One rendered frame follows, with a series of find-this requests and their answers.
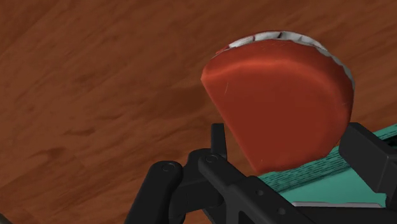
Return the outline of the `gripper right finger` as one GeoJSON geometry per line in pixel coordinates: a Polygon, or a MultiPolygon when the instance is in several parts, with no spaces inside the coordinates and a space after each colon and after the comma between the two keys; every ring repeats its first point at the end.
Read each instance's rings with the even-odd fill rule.
{"type": "Polygon", "coordinates": [[[396,149],[351,122],[340,140],[339,154],[373,192],[386,195],[387,207],[397,207],[396,149]]]}

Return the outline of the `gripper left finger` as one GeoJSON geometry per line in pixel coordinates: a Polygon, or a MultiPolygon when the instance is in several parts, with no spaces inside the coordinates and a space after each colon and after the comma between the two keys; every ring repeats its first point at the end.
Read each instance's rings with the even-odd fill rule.
{"type": "Polygon", "coordinates": [[[183,224],[201,210],[212,224],[307,224],[306,215],[256,176],[227,160],[224,126],[211,126],[211,147],[194,150],[186,165],[154,163],[124,224],[183,224]]]}

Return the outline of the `teal book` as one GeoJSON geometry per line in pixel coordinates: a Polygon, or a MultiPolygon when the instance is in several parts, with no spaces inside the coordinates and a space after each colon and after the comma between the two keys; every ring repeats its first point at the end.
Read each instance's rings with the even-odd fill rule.
{"type": "MultiPolygon", "coordinates": [[[[397,150],[397,123],[372,132],[397,150]]],[[[339,145],[324,158],[296,169],[260,176],[290,202],[328,202],[330,204],[368,203],[386,206],[386,195],[375,193],[340,156],[339,145]]]]}

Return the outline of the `red bowl with white inside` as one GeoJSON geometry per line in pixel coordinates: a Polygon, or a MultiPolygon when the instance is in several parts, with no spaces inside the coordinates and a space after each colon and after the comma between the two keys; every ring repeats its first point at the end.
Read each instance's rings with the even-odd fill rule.
{"type": "Polygon", "coordinates": [[[327,156],[351,119],[350,70],[296,32],[265,31],[226,45],[201,81],[259,174],[327,156]]]}

